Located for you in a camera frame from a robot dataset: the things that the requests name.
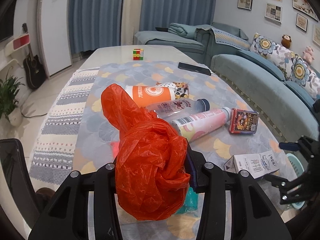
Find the teal clay packet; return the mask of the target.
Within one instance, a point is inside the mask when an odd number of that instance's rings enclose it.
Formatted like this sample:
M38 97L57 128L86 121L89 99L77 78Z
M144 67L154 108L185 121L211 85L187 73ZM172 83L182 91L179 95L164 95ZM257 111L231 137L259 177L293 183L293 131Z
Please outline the teal clay packet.
M178 209L176 212L177 215L190 213L198 210L198 194L194 192L194 190L189 187L187 194L185 196L184 204Z

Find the pink clay packet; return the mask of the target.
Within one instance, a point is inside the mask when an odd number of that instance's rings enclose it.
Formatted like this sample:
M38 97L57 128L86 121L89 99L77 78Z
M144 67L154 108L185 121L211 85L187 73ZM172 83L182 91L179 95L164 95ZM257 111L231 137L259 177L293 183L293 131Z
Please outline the pink clay packet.
M111 146L113 158L115 159L119 153L119 142L113 141L110 143L110 146Z

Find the red playing card box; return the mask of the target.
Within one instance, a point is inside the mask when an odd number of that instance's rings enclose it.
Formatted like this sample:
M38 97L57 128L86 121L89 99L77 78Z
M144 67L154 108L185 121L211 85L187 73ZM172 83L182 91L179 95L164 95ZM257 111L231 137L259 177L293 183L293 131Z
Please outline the red playing card box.
M233 134L255 134L258 127L259 113L233 108L229 132Z

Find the orange plastic bag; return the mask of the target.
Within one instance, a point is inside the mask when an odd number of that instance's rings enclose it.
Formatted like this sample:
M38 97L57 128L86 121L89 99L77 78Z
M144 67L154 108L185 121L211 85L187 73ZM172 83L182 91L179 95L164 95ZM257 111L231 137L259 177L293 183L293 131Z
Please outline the orange plastic bag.
M137 220L164 220L185 201L187 140L118 84L101 94L103 114L119 131L115 185L119 205Z

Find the pink label bottle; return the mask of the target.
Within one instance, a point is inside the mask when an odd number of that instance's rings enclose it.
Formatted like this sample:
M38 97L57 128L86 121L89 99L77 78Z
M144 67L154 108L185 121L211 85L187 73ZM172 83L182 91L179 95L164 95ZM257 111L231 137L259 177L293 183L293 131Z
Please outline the pink label bottle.
M231 109L222 107L172 120L171 125L180 136L192 142L224 126L230 118Z

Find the light blue waste basket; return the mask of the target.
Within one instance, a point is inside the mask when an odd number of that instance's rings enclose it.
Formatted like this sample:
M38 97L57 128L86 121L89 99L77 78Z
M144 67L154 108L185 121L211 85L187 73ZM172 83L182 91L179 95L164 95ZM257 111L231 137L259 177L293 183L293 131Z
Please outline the light blue waste basket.
M302 163L299 161L299 159L292 153L286 154L291 166L294 169L294 172L296 173L296 176L299 177L304 172L304 167ZM294 210L300 210L304 206L305 202L296 202L291 203L287 205L287 210L294 209Z

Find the white milk carton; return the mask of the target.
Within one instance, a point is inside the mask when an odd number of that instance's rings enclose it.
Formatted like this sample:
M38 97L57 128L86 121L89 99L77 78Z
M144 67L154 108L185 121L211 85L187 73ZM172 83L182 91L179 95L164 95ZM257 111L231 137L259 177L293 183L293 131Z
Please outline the white milk carton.
M223 165L227 172L246 170L254 179L262 178L280 169L280 157L272 150L263 153L235 154Z

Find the striped woven floor rug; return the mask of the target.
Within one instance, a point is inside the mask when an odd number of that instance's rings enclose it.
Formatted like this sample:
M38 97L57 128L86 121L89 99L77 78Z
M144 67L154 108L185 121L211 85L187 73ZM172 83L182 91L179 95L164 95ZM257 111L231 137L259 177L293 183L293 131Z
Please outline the striped woven floor rug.
M31 151L32 179L59 185L72 171L81 119L98 72L77 70L56 98Z

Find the teal fabric sofa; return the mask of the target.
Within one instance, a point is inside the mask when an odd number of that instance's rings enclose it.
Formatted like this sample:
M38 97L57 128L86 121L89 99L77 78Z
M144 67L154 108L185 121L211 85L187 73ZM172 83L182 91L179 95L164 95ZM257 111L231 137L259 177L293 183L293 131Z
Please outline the teal fabric sofa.
M271 126L281 140L319 137L319 103L302 87L285 80L273 63L250 51L245 33L220 23L196 26L194 39L166 31L138 31L135 45L172 46L210 68Z

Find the floral cushion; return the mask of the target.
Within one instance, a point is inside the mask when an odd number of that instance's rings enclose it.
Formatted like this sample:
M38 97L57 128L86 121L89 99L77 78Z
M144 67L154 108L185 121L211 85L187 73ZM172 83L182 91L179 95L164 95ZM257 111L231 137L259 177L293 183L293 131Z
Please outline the floral cushion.
M259 33L253 36L250 51L273 63L285 80L302 87L314 100L319 99L319 74L301 56Z

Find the green potted plant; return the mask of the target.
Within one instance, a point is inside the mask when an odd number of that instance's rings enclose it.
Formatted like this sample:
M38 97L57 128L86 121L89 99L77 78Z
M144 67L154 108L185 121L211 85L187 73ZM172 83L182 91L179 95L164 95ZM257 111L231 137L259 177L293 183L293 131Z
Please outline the green potted plant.
M16 96L20 91L19 87L24 85L20 79L8 74L4 80L1 79L1 115L4 115L8 122L9 115L18 108Z

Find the pink pig plush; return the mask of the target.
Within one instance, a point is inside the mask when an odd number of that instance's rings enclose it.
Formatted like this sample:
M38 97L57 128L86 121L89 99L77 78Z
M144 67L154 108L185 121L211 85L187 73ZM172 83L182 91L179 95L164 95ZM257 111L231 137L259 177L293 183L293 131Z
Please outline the pink pig plush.
M303 51L303 59L308 63L312 64L313 60L315 59L313 57L313 48L310 46L307 46L306 49Z

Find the clear plastic bottle blue cap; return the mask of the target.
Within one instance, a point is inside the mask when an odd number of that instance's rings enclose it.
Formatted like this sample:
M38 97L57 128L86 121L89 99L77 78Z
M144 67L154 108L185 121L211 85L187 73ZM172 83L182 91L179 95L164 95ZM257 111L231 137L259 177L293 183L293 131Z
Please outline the clear plastic bottle blue cap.
M154 111L158 118L164 120L175 120L196 113L210 110L210 104L207 99L198 99L196 101L182 98L172 101L154 103L146 106L149 111Z

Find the orange paper cup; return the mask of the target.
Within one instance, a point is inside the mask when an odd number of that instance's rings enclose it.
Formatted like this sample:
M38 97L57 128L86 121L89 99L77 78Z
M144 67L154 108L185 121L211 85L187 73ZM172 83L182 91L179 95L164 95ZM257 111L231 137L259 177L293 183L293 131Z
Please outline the orange paper cup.
M126 86L125 92L129 94L138 107L175 100L174 89L169 87Z

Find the panda snack packet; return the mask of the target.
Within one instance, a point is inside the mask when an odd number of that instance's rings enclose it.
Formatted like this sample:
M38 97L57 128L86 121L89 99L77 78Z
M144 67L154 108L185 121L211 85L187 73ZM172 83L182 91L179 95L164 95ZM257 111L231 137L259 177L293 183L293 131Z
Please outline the panda snack packet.
M189 86L187 83L184 83L184 82L159 83L159 82L157 82L156 86L172 88L175 93L175 99L189 98Z

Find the brown monkey plush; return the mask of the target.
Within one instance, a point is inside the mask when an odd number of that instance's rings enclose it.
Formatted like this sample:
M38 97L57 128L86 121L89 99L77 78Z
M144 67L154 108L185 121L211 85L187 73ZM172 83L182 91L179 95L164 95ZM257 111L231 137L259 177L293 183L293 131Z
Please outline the brown monkey plush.
M290 35L283 35L282 36L282 40L281 40L281 44L282 46L284 46L287 49L290 49L291 47L291 36Z

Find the black acoustic guitar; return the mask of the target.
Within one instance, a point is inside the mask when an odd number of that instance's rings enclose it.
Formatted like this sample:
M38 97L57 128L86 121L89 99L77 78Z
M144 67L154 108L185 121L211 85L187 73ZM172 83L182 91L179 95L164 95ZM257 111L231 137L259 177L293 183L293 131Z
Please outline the black acoustic guitar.
M28 55L23 61L23 67L28 87L31 90L40 88L47 78L46 71L39 57L33 54L30 44L28 44Z

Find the black smartphone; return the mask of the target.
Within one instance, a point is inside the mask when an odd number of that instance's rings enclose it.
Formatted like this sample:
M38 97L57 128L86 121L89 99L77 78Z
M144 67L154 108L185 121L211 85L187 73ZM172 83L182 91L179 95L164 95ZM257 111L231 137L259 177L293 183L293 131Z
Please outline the black smartphone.
M208 68L203 68L200 66L195 66L195 65L180 62L178 64L178 68L181 70L187 70L190 72L195 72L195 73L200 73L200 74L211 76L211 71Z

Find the small framed picture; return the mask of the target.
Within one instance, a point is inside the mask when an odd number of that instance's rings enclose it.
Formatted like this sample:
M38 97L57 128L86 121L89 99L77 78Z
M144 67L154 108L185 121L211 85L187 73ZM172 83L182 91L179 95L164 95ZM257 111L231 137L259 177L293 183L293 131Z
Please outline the small framed picture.
M296 27L304 31L305 33L307 32L308 29L308 19L301 14L297 13L296 16Z

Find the white refrigerator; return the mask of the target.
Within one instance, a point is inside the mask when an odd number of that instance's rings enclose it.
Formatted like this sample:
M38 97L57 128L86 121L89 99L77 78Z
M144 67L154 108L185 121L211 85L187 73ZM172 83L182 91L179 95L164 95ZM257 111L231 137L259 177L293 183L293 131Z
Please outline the white refrigerator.
M68 0L39 0L37 34L40 56L48 77L71 66Z

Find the colourful rubik cube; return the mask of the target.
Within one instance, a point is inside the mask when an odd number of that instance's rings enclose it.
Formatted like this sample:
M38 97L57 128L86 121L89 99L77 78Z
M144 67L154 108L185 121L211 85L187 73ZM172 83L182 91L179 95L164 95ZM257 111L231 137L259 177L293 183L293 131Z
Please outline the colourful rubik cube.
M144 60L144 49L136 48L133 50L132 57L134 61Z

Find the large floral framed picture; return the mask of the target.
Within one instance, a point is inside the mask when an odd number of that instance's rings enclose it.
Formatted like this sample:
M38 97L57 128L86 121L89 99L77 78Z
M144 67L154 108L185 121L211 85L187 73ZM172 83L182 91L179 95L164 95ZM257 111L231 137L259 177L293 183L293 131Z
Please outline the large floral framed picture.
M308 0L292 0L292 7L308 15L317 22L319 21L316 13L312 9L311 5L308 3Z

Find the folded teal blanket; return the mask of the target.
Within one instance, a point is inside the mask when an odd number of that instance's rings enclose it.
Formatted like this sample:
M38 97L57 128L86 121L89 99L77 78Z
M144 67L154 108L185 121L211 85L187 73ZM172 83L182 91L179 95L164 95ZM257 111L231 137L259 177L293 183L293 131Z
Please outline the folded teal blanket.
M194 39L196 26L180 23L169 24L168 32L183 38Z

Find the blue curtain left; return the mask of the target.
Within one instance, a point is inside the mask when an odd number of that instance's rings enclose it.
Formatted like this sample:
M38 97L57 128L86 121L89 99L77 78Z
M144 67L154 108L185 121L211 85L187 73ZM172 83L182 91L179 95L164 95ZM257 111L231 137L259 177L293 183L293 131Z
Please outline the blue curtain left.
M120 45L123 0L69 0L71 53Z

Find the blue curtain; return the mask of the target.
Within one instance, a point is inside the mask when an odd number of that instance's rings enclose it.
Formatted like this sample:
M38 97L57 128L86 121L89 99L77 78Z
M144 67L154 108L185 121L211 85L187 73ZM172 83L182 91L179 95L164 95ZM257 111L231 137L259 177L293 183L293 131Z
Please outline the blue curtain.
M71 53L120 45L123 0L69 0Z
M139 29L167 28L171 23L209 24L215 5L216 0L142 0Z

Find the blue curtain right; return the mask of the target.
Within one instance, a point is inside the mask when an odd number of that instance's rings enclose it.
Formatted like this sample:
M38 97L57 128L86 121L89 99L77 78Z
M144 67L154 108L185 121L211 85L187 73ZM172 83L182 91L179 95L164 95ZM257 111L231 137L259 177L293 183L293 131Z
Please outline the blue curtain right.
M216 0L142 0L139 29L167 28L171 23L209 24L215 5Z

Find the black television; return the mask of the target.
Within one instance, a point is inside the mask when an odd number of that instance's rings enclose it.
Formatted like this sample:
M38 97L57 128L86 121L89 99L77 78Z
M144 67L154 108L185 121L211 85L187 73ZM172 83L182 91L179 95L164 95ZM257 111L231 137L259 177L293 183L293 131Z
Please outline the black television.
M13 0L0 21L0 42L12 37L14 33L14 14L17 0Z

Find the newspaper wall picture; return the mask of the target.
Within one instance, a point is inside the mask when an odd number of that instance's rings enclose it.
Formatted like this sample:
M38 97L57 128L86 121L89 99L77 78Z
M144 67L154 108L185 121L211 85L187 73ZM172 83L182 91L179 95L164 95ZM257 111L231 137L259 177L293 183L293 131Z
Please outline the newspaper wall picture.
M266 10L265 10L265 18L272 20L277 23L281 23L282 19L282 7L277 6L271 3L266 4Z

